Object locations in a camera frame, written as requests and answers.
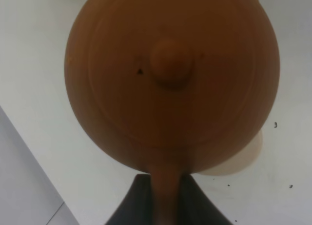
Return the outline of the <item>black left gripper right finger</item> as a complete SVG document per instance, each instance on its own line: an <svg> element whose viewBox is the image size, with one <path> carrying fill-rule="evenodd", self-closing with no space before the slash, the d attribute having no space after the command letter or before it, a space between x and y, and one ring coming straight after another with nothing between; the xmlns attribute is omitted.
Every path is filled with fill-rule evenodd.
<svg viewBox="0 0 312 225"><path fill-rule="evenodd" d="M178 181L175 225L230 225L231 221L208 199L191 175Z"/></svg>

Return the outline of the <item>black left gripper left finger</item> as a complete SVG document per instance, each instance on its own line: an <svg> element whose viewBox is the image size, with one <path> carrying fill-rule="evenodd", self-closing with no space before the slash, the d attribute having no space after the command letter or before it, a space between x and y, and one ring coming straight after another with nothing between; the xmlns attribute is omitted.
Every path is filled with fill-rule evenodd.
<svg viewBox="0 0 312 225"><path fill-rule="evenodd" d="M151 175L138 174L108 225L155 225Z"/></svg>

